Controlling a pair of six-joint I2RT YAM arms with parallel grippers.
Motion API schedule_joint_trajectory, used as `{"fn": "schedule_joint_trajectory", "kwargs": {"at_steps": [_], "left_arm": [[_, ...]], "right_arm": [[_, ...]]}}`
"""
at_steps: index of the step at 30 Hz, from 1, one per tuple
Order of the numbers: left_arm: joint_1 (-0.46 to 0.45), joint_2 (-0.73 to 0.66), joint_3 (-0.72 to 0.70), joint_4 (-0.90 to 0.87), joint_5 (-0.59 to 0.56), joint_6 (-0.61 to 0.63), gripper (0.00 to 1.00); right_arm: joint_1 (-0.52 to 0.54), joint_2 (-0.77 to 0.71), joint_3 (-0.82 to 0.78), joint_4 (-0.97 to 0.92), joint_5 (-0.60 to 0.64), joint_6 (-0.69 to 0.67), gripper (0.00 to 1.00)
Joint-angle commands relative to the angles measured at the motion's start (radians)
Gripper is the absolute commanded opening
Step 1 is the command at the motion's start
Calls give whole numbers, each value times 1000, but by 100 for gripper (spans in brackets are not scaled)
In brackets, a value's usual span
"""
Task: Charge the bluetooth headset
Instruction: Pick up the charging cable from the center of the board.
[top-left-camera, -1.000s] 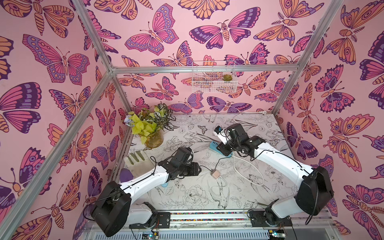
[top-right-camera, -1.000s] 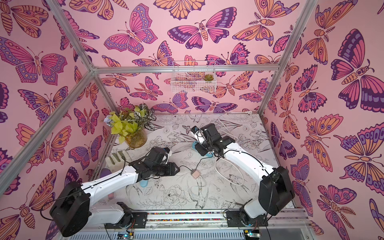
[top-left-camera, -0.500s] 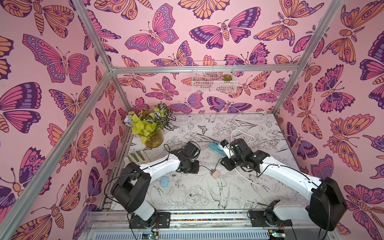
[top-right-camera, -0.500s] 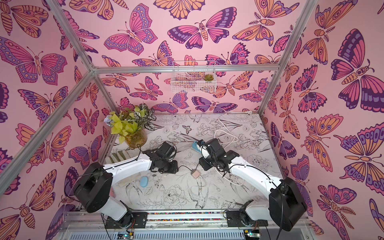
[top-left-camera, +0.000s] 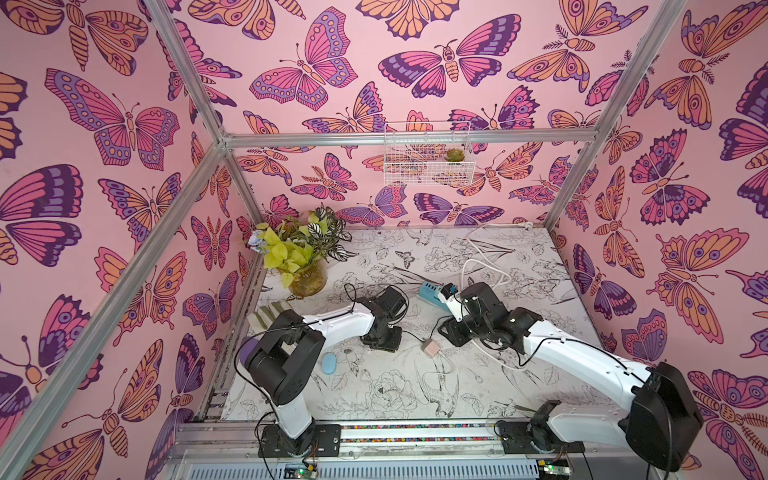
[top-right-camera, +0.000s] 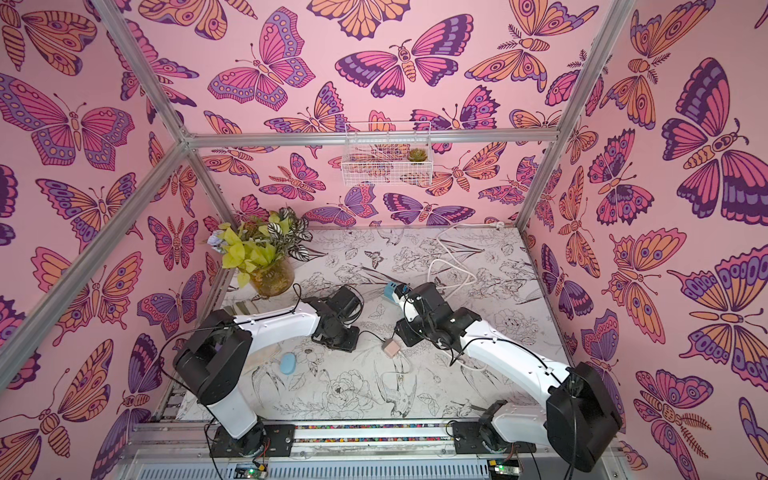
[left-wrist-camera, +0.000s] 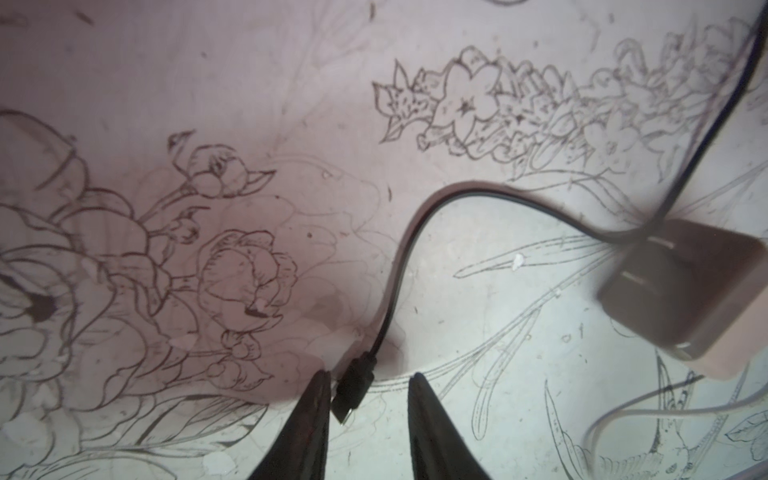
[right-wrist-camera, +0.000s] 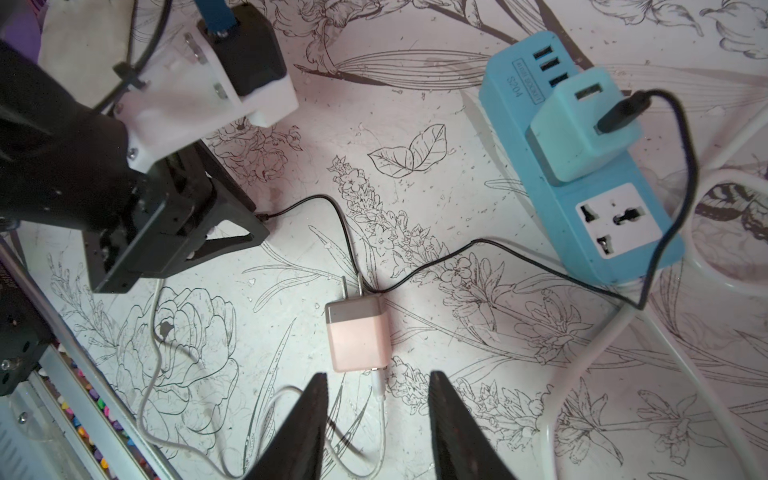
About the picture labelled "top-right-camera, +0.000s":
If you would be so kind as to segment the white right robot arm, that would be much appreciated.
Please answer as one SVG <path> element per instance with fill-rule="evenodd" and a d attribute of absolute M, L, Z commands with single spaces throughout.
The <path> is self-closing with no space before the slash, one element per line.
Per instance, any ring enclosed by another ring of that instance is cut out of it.
<path fill-rule="evenodd" d="M 402 312 L 394 332 L 406 346 L 426 341 L 454 361 L 481 362 L 534 400 L 530 408 L 499 400 L 483 412 L 478 436 L 487 449 L 548 445 L 571 471 L 594 469 L 623 420 L 593 367 L 549 359 L 506 337 L 476 312 L 452 309 L 432 282 L 415 288 L 389 283 L 385 295 Z"/>

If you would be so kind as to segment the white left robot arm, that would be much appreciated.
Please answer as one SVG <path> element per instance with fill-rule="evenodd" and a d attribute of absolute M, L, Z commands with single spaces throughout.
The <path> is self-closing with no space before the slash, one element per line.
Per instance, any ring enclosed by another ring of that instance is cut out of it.
<path fill-rule="evenodd" d="M 173 368 L 228 439 L 258 445 L 265 438 L 263 422 L 238 387 L 248 357 L 296 337 L 352 352 L 360 334 L 353 322 L 362 311 L 363 300 L 348 286 L 269 313 L 235 316 L 216 310 L 176 354 Z"/>

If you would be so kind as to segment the teal power strip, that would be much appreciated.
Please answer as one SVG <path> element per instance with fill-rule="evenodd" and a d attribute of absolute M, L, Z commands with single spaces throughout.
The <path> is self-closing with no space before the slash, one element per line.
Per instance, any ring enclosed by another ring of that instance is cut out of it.
<path fill-rule="evenodd" d="M 384 297 L 390 301 L 393 304 L 398 304 L 400 301 L 400 293 L 398 292 L 398 288 L 400 287 L 399 283 L 396 282 L 389 282 L 384 289 Z"/>

